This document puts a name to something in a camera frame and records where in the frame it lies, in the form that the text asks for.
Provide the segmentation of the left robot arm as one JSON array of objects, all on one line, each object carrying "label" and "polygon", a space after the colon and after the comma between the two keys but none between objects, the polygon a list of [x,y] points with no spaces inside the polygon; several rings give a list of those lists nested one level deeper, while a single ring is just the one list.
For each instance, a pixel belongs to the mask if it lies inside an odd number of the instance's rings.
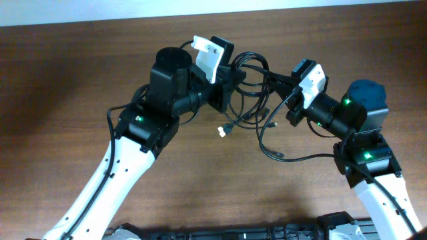
[{"label": "left robot arm", "polygon": [[210,45],[193,59],[183,48],[159,50],[149,84],[119,107],[116,125],[107,110],[110,142],[101,163],[70,209],[44,239],[101,239],[138,179],[178,132],[181,115],[205,104],[226,110],[246,74],[228,65],[232,47]]}]

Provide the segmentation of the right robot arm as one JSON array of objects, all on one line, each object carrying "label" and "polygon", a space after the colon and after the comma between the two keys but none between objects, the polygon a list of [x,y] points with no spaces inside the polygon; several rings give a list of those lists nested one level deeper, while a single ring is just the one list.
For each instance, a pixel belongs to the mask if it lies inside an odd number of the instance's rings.
[{"label": "right robot arm", "polygon": [[422,226],[406,189],[402,169],[381,134],[388,116],[383,85],[362,79],[353,82],[341,100],[327,95],[326,77],[310,81],[290,77],[270,85],[289,109],[292,125],[313,121],[340,139],[334,161],[357,194],[381,239],[410,239]]}]

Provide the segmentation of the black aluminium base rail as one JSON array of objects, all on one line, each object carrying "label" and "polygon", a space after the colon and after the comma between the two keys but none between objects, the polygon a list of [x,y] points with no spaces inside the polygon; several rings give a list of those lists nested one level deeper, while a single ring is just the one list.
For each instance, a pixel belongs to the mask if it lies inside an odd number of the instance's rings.
[{"label": "black aluminium base rail", "polygon": [[141,240],[286,240],[286,239],[379,239],[369,218],[355,219],[347,212],[335,212],[302,223],[258,227],[211,229],[142,229],[130,223],[109,228],[103,239]]}]

